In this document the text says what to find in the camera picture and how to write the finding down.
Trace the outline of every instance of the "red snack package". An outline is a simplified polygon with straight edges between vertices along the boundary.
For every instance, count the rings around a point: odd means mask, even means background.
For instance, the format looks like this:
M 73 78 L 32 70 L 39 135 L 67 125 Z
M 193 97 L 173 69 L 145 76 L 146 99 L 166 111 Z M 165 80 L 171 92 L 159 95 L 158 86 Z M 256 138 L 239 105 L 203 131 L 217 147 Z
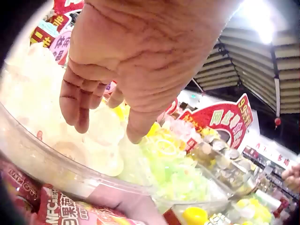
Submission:
M 83 6 L 83 0 L 54 0 L 54 12 L 57 14 L 65 14 L 74 10 L 80 10 Z
M 45 184 L 42 188 L 37 223 L 40 225 L 145 225 L 143 222 L 128 219 L 113 209 L 74 202 L 50 184 Z
M 12 163 L 0 160 L 0 169 L 5 186 L 17 206 L 28 210 L 39 206 L 40 185 L 37 182 L 19 171 Z

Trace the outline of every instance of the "finger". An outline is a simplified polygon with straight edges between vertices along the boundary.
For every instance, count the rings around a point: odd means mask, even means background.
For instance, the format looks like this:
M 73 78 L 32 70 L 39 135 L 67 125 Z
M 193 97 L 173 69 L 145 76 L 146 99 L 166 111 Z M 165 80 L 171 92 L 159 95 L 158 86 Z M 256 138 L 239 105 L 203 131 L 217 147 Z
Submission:
M 296 166 L 292 166 L 292 170 L 294 172 L 295 177 L 299 177 L 300 175 L 300 164 Z
M 95 64 L 78 64 L 69 58 L 68 65 L 78 76 L 87 80 L 101 80 L 108 83 L 109 80 L 116 78 L 116 73 L 106 67 Z
M 90 109 L 96 109 L 100 105 L 105 88 L 106 84 L 101 82 L 98 84 L 98 87 L 96 88 L 92 96 Z
M 286 180 L 292 174 L 293 174 L 293 171 L 289 168 L 289 169 L 282 172 L 281 177 L 282 177 L 283 180 Z
M 300 192 L 300 177 L 297 177 L 295 179 L 295 186 L 292 188 L 292 191 L 294 193 L 299 193 Z
M 289 177 L 285 180 L 285 184 L 286 184 L 287 186 L 290 186 L 291 184 L 293 184 L 294 180 L 295 180 L 294 176 L 289 176 Z
M 84 134 L 89 129 L 89 109 L 80 108 L 79 118 L 75 124 L 75 129 L 78 133 Z
M 108 106 L 110 108 L 115 108 L 118 105 L 120 105 L 124 100 L 123 93 L 121 90 L 116 86 L 115 90 L 112 92 L 109 100 L 108 100 Z
M 80 85 L 83 79 L 67 67 L 61 83 L 59 105 L 67 124 L 75 125 L 79 118 Z
M 130 108 L 128 125 L 127 125 L 127 136 L 128 139 L 138 144 L 142 138 L 149 132 L 151 126 L 156 121 L 156 118 L 162 113 L 162 111 L 152 112 L 138 112 L 133 108 Z

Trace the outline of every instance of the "pink sign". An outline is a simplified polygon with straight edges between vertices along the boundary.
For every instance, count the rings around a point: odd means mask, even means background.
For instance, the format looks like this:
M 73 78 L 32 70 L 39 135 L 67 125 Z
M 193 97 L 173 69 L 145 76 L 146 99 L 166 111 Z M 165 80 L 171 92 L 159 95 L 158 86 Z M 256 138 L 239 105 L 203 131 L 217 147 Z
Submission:
M 65 57 L 70 49 L 71 33 L 72 31 L 70 30 L 62 32 L 50 46 L 50 51 L 53 53 L 57 63 Z
M 111 94 L 113 92 L 113 90 L 116 88 L 116 86 L 117 86 L 117 84 L 115 81 L 110 82 L 110 84 L 108 84 L 106 86 L 104 94 Z

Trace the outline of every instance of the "hand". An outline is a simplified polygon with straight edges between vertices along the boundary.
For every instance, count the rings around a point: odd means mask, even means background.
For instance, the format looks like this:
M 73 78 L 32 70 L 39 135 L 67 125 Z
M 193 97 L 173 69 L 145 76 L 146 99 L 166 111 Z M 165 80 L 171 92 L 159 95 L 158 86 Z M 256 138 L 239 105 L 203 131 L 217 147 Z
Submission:
M 240 1 L 86 0 L 61 85 L 66 122 L 85 133 L 89 109 L 115 80 L 108 105 L 126 99 L 127 135 L 138 143 L 199 71 Z
M 287 187 L 295 192 L 299 193 L 300 186 L 300 164 L 291 166 L 289 169 L 282 173 L 282 179 Z

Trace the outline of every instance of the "wrapped candy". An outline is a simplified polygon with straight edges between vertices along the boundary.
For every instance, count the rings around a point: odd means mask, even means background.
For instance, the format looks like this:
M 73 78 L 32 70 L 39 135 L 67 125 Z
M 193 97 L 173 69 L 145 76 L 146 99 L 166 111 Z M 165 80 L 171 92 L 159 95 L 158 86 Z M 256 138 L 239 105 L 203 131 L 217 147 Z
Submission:
M 198 134 L 189 122 L 183 120 L 166 119 L 164 127 L 168 127 L 180 140 L 186 143 L 184 150 L 189 153 L 197 143 L 202 142 L 201 135 Z

